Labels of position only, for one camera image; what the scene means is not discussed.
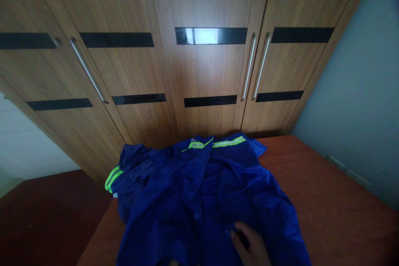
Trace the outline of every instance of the blue fabric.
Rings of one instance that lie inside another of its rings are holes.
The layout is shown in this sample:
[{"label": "blue fabric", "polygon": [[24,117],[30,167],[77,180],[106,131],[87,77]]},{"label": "blue fabric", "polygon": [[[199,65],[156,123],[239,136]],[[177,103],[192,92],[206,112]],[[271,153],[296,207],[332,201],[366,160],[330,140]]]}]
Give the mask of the blue fabric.
[{"label": "blue fabric", "polygon": [[[245,141],[212,148],[239,136]],[[112,184],[127,224],[117,265],[242,265],[229,233],[235,221],[262,235],[273,266],[310,265],[294,206],[259,164],[266,147],[242,133],[196,140],[210,142],[124,147]]]}]

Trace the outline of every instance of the black glass strip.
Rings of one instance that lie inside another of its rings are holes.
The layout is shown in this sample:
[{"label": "black glass strip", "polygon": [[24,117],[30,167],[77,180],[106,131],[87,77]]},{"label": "black glass strip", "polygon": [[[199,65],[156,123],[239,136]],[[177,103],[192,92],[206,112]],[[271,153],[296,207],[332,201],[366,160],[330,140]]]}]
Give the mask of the black glass strip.
[{"label": "black glass strip", "polygon": [[56,48],[47,33],[0,33],[1,50]]},{"label": "black glass strip", "polygon": [[144,48],[154,47],[150,32],[80,32],[88,48]]},{"label": "black glass strip", "polygon": [[247,28],[176,27],[177,44],[245,44]]},{"label": "black glass strip", "polygon": [[32,101],[32,102],[27,102],[27,104],[35,111],[93,107],[93,104],[91,104],[88,98]]},{"label": "black glass strip", "polygon": [[272,101],[286,101],[299,100],[302,97],[303,91],[283,91],[277,93],[263,93],[256,97],[257,102],[272,102]]},{"label": "black glass strip", "polygon": [[326,43],[333,31],[334,28],[321,27],[275,27],[271,43]]},{"label": "black glass strip", "polygon": [[203,107],[216,105],[231,105],[237,102],[237,95],[233,96],[214,96],[201,98],[184,98],[184,107]]},{"label": "black glass strip", "polygon": [[115,105],[166,102],[165,94],[113,96],[112,99]]}]

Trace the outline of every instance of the cabinet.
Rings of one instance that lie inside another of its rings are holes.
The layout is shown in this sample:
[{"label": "cabinet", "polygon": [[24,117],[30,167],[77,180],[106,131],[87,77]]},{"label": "cabinet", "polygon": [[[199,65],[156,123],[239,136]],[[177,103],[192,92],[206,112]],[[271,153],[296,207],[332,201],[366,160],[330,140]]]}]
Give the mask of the cabinet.
[{"label": "cabinet", "polygon": [[241,130],[281,135],[348,0],[268,0]]},{"label": "cabinet", "polygon": [[1,0],[1,88],[90,176],[124,143],[287,134],[359,0]]},{"label": "cabinet", "polygon": [[103,180],[124,140],[45,0],[0,0],[0,7],[2,91],[55,131],[55,142],[85,172]]}]

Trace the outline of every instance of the reflective stripe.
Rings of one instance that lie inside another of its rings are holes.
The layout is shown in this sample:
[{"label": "reflective stripe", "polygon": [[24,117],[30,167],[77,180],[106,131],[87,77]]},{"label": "reflective stripe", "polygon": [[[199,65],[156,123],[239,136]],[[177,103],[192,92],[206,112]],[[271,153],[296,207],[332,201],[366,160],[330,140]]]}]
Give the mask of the reflective stripe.
[{"label": "reflective stripe", "polygon": [[239,143],[242,143],[244,141],[245,141],[245,138],[240,136],[233,140],[220,141],[220,142],[214,143],[212,145],[212,148],[220,148],[220,147],[229,146],[229,145],[238,145]]},{"label": "reflective stripe", "polygon": [[[192,142],[190,143],[189,147],[185,150],[188,150],[190,148],[204,148],[208,143],[210,143],[213,140],[213,137],[210,141],[208,141],[206,144],[203,144],[201,142]],[[239,136],[233,140],[226,140],[226,141],[220,141],[217,143],[213,143],[212,148],[221,148],[229,145],[238,145],[239,143],[244,142],[246,139],[242,136]]]},{"label": "reflective stripe", "polygon": [[206,144],[203,144],[199,141],[193,141],[192,143],[190,143],[190,145],[188,146],[188,148],[186,148],[185,150],[191,149],[191,148],[205,148],[205,146],[210,143],[213,140],[213,137],[210,141],[208,141]]},{"label": "reflective stripe", "polygon": [[112,190],[111,190],[112,183],[115,181],[115,179],[116,179],[117,177],[119,177],[119,175],[120,175],[121,173],[123,173],[122,170],[118,171],[118,172],[114,175],[114,177],[111,179],[111,181],[108,183],[108,190],[109,190],[110,193],[112,193]]},{"label": "reflective stripe", "polygon": [[111,173],[108,176],[108,179],[105,181],[105,190],[109,191],[108,189],[108,182],[110,181],[110,179],[112,178],[112,176],[114,175],[114,173],[116,173],[119,170],[119,165],[117,167],[115,167]]}]

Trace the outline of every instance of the table top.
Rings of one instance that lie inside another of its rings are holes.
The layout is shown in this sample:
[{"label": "table top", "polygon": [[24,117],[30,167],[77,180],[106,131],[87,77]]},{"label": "table top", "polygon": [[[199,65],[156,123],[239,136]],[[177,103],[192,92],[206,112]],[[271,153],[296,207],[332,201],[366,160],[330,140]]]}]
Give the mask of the table top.
[{"label": "table top", "polygon": [[[399,213],[295,136],[258,141],[268,147],[259,162],[295,206],[313,265],[394,263]],[[124,229],[114,199],[78,266],[115,265]]]}]

